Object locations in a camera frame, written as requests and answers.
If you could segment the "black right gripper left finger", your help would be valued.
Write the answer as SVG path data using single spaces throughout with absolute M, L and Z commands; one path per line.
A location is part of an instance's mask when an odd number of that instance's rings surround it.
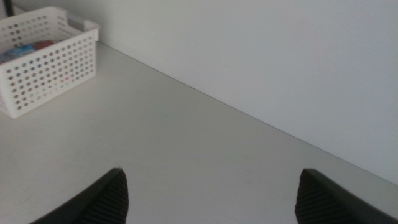
M 125 224 L 128 210 L 127 177 L 121 168 L 113 168 L 84 191 L 33 224 Z

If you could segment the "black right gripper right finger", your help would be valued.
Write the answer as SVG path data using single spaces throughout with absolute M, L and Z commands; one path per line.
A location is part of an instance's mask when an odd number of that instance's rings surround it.
M 299 224 L 397 224 L 315 169 L 300 174 L 295 216 Z

